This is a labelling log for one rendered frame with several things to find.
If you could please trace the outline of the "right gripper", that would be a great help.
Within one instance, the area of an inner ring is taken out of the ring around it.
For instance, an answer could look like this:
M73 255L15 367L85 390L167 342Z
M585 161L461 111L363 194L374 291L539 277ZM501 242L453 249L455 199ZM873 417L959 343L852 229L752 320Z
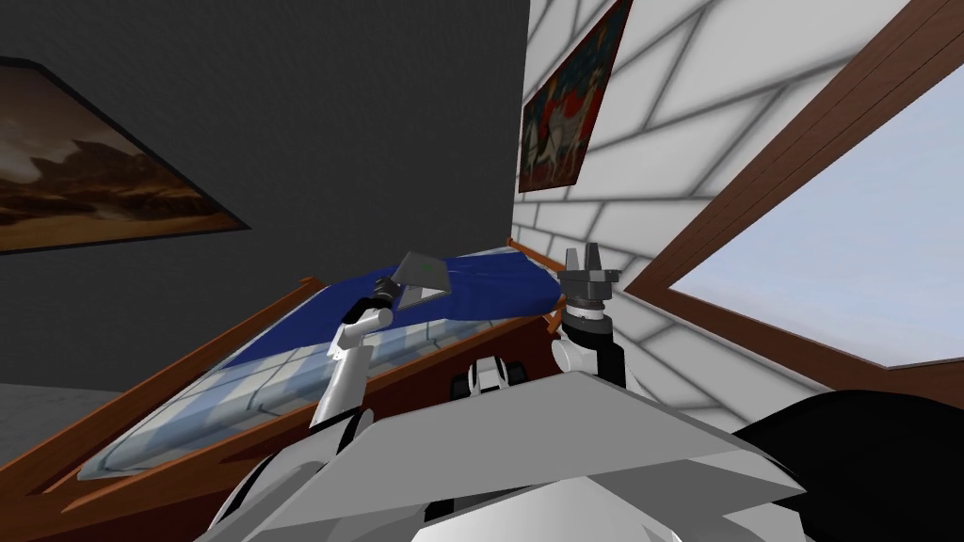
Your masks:
M602 270L602 260L597 243L586 243L584 267L578 249L566 249L565 269L557 273L562 294L568 299L605 301L612 298L612 286L620 280L617 269Z

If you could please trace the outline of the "grey open laptop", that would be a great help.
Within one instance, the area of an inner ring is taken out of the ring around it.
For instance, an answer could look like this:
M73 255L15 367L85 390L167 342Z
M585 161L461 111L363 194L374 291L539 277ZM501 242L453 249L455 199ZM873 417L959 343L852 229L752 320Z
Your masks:
M391 280L401 288L398 311L450 295L452 290L446 262L416 252L406 254Z

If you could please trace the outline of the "wooden bed with checkered sheet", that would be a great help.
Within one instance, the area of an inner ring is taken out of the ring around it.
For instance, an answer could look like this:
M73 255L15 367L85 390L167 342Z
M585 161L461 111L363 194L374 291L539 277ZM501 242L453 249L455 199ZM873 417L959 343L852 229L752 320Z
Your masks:
M302 438L309 406L129 478L81 481L81 465L300 302L313 277L228 332L0 465L0 542L194 542L245 473ZM377 418L442 403L450 379L487 355L521 360L533 378L556 372L549 353L558 320L510 320L374 376L364 397Z

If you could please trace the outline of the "blue blanket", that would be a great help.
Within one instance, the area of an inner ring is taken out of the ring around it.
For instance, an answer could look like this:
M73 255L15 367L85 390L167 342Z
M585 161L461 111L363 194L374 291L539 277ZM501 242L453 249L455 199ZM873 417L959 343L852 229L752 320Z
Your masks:
M445 262L451 294L397 311L390 328L442 319L491 321L537 316L550 312L561 295L553 276L520 252L469 255ZM385 267L322 289L225 365L234 367L330 342L345 313L373 292L378 278L390 276L394 270Z

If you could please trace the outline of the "red picture with horses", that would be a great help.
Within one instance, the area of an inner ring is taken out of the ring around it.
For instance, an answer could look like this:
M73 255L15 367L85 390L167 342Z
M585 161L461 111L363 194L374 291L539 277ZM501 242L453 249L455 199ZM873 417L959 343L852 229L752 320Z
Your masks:
M577 183L634 0L615 0L522 110L520 193Z

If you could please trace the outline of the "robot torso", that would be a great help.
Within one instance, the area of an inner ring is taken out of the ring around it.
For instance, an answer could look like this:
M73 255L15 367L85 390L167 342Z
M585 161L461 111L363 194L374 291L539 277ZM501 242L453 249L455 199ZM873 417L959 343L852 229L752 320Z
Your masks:
M244 542L803 542L767 454L593 375L379 421Z

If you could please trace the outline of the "brown framed window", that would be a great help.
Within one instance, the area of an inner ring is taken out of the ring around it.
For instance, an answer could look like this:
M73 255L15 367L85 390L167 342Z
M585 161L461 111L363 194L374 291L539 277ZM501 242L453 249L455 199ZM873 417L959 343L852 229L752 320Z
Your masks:
M964 65L964 0L908 0L628 285L696 332L832 390L964 408L964 204L910 107Z

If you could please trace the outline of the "brown landscape picture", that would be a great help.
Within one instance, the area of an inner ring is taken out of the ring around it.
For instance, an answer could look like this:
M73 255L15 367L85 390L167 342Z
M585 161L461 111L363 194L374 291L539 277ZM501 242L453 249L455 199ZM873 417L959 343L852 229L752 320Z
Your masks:
M0 56L0 254L243 229L48 69Z

